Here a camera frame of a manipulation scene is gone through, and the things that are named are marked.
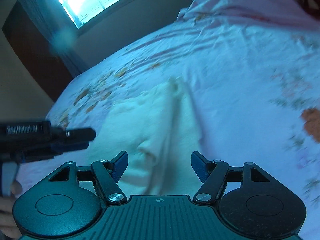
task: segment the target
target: white cloth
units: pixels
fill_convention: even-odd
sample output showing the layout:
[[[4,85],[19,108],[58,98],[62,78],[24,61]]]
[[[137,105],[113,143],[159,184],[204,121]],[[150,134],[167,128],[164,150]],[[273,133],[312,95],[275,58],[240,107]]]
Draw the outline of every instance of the white cloth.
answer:
[[[182,78],[117,101],[88,158],[111,160],[125,150],[129,163],[118,185],[130,195],[190,195],[201,182],[191,167],[191,153],[201,151],[200,129]],[[94,192],[92,185],[82,183]]]

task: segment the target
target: finger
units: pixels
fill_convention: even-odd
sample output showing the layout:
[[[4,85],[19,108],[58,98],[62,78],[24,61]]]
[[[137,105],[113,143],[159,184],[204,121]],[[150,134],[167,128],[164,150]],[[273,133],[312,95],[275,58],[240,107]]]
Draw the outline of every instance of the finger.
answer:
[[[16,227],[17,224],[13,219],[12,214],[0,213],[0,223],[1,227]]]
[[[10,186],[11,192],[14,195],[18,195],[22,192],[22,186],[18,181],[14,181]]]
[[[7,237],[12,239],[19,239],[22,234],[20,233],[17,227],[0,227],[2,233],[4,233]]]
[[[12,213],[12,207],[15,201],[13,197],[0,197],[0,211]]]

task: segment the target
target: bed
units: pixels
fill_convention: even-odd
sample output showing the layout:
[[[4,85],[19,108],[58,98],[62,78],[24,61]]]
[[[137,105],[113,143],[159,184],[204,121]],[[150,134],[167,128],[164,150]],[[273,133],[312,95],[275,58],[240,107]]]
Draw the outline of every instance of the bed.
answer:
[[[47,119],[99,134],[115,101],[181,76],[202,154],[262,167],[304,201],[300,237],[320,239],[319,26],[293,0],[194,0],[173,24],[76,77]],[[23,193],[67,161],[90,165],[86,151],[22,165]]]

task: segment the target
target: wrinkled fabric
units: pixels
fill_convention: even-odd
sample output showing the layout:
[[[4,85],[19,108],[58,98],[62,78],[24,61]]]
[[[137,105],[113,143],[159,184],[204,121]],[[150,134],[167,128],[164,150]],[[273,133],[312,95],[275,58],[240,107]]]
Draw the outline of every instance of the wrinkled fabric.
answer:
[[[118,186],[130,195],[193,195],[201,181],[190,165],[201,137],[182,78],[114,103],[88,149],[88,163],[121,151],[129,163]],[[95,193],[93,187],[84,187]]]
[[[75,78],[47,118],[99,135],[117,100],[181,76],[201,127],[201,153],[231,166],[259,165],[303,200],[299,235],[318,240],[320,144],[301,118],[320,109],[318,28],[293,0],[195,0],[175,23]],[[18,181],[25,192],[67,161],[90,165],[87,154],[26,163]]]

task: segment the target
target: round pad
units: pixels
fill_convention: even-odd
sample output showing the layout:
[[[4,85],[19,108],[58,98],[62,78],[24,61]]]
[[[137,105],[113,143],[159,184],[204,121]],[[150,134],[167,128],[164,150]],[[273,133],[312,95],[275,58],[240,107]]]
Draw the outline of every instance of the round pad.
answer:
[[[257,195],[247,200],[247,208],[258,216],[275,216],[283,210],[283,203],[281,200],[268,196]]]
[[[253,194],[253,191],[254,188],[235,189],[223,196],[218,205],[220,216],[235,232],[247,238],[273,239],[285,238],[300,230],[305,207],[298,197],[288,192],[282,198],[277,193],[271,196],[263,190],[260,190],[262,194]]]
[[[17,199],[13,211],[17,225],[33,236],[62,238],[92,225],[101,214],[101,205],[89,190],[61,187],[60,194],[42,194],[40,198],[36,191],[26,192]]]

